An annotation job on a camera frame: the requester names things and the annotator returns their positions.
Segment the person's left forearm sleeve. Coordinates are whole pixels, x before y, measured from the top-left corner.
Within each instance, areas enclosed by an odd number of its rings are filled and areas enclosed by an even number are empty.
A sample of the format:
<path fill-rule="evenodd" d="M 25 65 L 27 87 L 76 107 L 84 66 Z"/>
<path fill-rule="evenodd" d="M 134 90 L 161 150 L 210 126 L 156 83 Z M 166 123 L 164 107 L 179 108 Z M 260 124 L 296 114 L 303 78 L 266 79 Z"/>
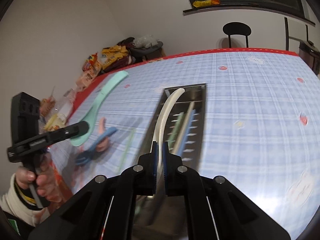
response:
<path fill-rule="evenodd" d="M 19 191 L 15 186 L 15 175 L 13 174 L 10 179 L 8 192 L 1 196 L 2 210 L 33 227 L 38 226 L 50 216 L 47 207 L 41 210 L 29 209 L 26 206 L 28 203 L 22 202 L 19 197 Z"/>

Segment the person's left hand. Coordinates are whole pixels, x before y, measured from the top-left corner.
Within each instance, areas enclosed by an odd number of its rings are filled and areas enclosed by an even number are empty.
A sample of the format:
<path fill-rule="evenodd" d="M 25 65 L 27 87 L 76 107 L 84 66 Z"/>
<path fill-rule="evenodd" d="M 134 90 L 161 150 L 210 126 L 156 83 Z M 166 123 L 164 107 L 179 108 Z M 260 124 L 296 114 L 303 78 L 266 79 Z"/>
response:
<path fill-rule="evenodd" d="M 15 173 L 15 182 L 22 193 L 27 193 L 29 186 L 35 182 L 35 189 L 40 197 L 49 202 L 59 203 L 62 200 L 60 190 L 55 180 L 51 166 L 52 158 L 49 153 L 43 155 L 40 168 L 36 173 L 20 166 Z"/>

